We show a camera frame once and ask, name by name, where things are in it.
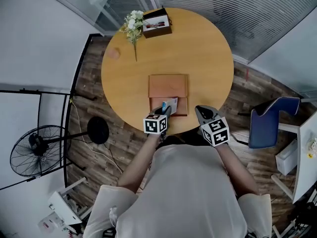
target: person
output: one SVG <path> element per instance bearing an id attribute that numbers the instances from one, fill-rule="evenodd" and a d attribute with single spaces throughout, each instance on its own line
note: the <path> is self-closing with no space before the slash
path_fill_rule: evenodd
<path id="1" fill-rule="evenodd" d="M 84 238 L 270 238 L 270 195 L 228 144 L 188 138 L 195 143 L 169 136 L 157 148 L 160 135 L 150 134 L 117 186 L 101 186 Z"/>

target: chair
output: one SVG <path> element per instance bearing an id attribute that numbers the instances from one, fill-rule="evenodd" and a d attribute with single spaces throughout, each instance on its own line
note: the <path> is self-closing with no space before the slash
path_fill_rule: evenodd
<path id="1" fill-rule="evenodd" d="M 251 116 L 249 148 L 259 149 L 276 145 L 279 123 L 279 112 L 285 111 L 290 115 L 296 115 L 300 98 L 279 97 L 253 107 L 251 114 L 238 113 L 242 116 Z"/>
<path id="2" fill-rule="evenodd" d="M 82 223 L 82 220 L 91 213 L 92 207 L 87 210 L 87 206 L 75 213 L 72 209 L 72 205 L 67 200 L 67 194 L 73 189 L 73 187 L 84 182 L 85 180 L 86 178 L 83 177 L 67 188 L 62 188 L 58 191 L 55 191 L 48 200 L 50 209 L 55 211 L 66 225 Z"/>

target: marker cube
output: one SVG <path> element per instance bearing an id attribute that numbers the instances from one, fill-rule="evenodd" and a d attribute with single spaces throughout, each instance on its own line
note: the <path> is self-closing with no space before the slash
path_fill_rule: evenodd
<path id="1" fill-rule="evenodd" d="M 211 146 L 215 147 L 230 141 L 229 126 L 224 117 L 201 125 L 200 130 L 203 133 L 204 139 Z"/>
<path id="2" fill-rule="evenodd" d="M 165 115 L 150 114 L 143 119 L 143 130 L 145 133 L 161 134 L 167 129 L 167 118 Z"/>

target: blue chair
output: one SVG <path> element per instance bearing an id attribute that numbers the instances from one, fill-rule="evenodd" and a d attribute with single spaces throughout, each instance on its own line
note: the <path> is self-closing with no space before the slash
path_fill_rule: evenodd
<path id="1" fill-rule="evenodd" d="M 251 114 L 238 113 L 238 115 L 251 116 L 249 148 L 259 149 L 276 145 L 279 123 L 279 112 L 285 111 L 290 115 L 296 115 L 300 98 L 279 97 L 253 107 Z"/>

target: round wooden table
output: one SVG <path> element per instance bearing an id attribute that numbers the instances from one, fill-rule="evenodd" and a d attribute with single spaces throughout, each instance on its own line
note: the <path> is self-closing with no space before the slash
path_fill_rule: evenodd
<path id="1" fill-rule="evenodd" d="M 113 110 L 126 123 L 143 131 L 143 118 L 150 112 L 149 75 L 188 75 L 188 115 L 171 117 L 168 134 L 199 126 L 196 105 L 220 109 L 228 97 L 233 80 L 233 59 L 222 33 L 206 18 L 189 10 L 166 8 L 172 20 L 172 34 L 137 41 L 133 45 L 117 32 L 107 50 L 117 48 L 115 60 L 105 52 L 102 84 Z"/>

